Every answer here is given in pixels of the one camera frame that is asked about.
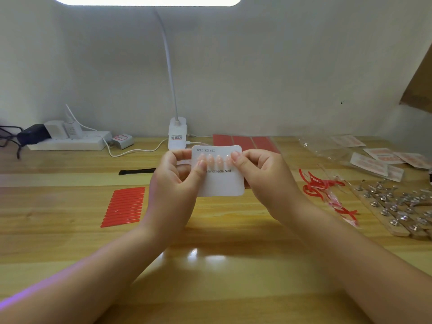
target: wooden desk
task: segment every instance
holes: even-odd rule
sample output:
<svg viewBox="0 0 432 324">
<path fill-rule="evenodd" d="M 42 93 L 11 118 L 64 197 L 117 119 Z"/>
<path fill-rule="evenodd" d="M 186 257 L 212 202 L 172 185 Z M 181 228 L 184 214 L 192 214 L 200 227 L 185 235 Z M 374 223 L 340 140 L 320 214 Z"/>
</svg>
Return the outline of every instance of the wooden desk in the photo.
<svg viewBox="0 0 432 324">
<path fill-rule="evenodd" d="M 360 139 L 370 148 L 391 147 L 376 138 Z M 160 140 L 138 139 L 135 146 L 153 149 Z M 318 163 L 331 175 L 339 174 L 353 184 L 361 179 L 377 180 L 314 157 L 294 138 L 274 140 L 300 187 L 300 167 L 325 178 Z M 211 138 L 195 141 L 212 143 Z M 15 159 L 14 146 L 0 150 L 0 299 L 60 271 L 132 229 L 134 224 L 99 227 L 114 190 L 148 185 L 151 177 L 118 176 L 118 172 L 155 167 L 166 150 L 165 143 L 157 152 L 120 158 L 109 157 L 106 150 L 24 150 L 22 161 Z M 425 182 L 426 172 L 403 167 L 406 181 Z M 339 197 L 345 207 L 359 211 L 361 232 L 432 273 L 432 242 L 393 237 L 351 192 Z M 313 201 L 326 209 L 321 200 Z M 302 243 L 268 215 L 251 190 L 246 190 L 241 197 L 198 198 L 181 237 L 99 322 L 370 321 Z"/>
</svg>

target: power strip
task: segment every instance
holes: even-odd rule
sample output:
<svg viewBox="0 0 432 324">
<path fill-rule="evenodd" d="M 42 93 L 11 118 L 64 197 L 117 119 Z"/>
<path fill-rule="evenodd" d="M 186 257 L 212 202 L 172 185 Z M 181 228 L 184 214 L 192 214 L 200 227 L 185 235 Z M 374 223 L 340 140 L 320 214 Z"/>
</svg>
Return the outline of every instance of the power strip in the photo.
<svg viewBox="0 0 432 324">
<path fill-rule="evenodd" d="M 47 139 L 38 144 L 28 145 L 32 151 L 101 151 L 105 148 L 105 141 L 110 142 L 112 135 L 110 132 L 84 132 L 82 139 Z"/>
</svg>

